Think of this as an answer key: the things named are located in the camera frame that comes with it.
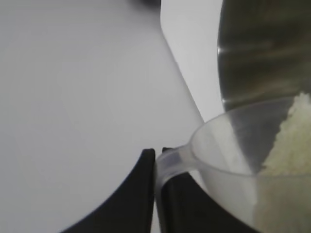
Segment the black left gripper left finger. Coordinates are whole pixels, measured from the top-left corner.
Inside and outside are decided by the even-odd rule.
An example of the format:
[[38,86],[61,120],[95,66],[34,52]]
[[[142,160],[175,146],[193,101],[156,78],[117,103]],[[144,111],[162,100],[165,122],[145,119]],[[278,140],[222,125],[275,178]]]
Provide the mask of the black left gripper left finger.
[[132,171],[96,210],[66,233],[149,233],[154,209],[156,152],[144,149]]

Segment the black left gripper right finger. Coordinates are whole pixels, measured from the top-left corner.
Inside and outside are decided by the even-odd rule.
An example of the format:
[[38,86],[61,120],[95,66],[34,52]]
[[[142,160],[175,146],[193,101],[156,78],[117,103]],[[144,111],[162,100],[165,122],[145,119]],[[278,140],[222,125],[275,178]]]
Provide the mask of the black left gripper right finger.
[[163,233],[254,233],[255,176],[210,166],[192,147],[157,159],[157,210]]

